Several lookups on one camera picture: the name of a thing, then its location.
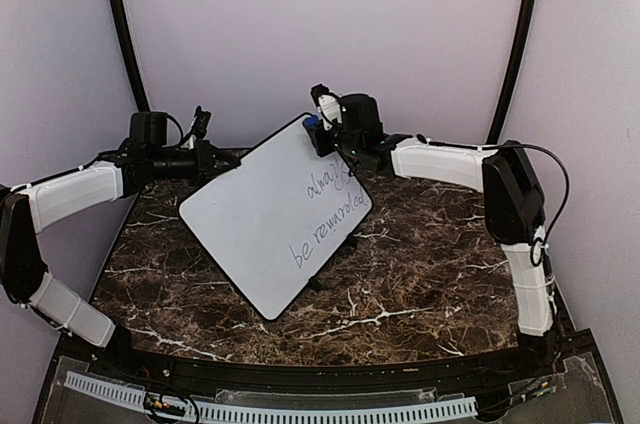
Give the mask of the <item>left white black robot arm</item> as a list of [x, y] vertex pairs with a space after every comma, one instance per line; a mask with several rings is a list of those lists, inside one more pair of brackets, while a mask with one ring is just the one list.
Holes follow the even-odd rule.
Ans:
[[197, 108], [191, 126], [168, 142], [166, 112], [132, 115], [129, 135], [115, 150], [39, 181], [1, 189], [1, 286], [14, 305], [103, 349], [101, 361], [120, 380], [141, 371], [131, 333], [57, 279], [44, 262], [37, 236], [49, 226], [104, 203], [142, 192], [161, 180], [207, 183], [240, 166], [238, 156], [206, 138], [211, 114]]

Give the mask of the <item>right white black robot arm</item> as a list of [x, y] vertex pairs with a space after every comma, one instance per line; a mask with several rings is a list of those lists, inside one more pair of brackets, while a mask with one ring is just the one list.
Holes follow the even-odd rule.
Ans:
[[316, 112], [303, 126], [316, 153], [337, 152], [350, 166], [401, 178], [425, 178], [480, 192], [485, 227], [501, 246], [513, 279], [518, 328], [541, 337], [551, 330], [553, 277], [544, 262], [548, 225], [544, 192], [525, 145], [472, 146], [422, 135], [387, 134], [376, 100], [339, 96], [319, 84], [310, 91]]

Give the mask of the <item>white whiteboard black frame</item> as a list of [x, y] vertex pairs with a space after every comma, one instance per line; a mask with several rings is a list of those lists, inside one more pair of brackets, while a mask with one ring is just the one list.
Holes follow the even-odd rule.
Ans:
[[318, 119], [300, 115], [179, 207], [199, 243], [266, 320], [283, 313], [373, 209], [339, 154], [317, 155], [306, 120]]

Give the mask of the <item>blue whiteboard eraser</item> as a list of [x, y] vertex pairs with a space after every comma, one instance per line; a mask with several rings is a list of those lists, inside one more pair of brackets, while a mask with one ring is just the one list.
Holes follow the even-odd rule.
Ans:
[[304, 119], [303, 127], [305, 129], [315, 129], [318, 125], [321, 125], [322, 122], [317, 115], [311, 115]]

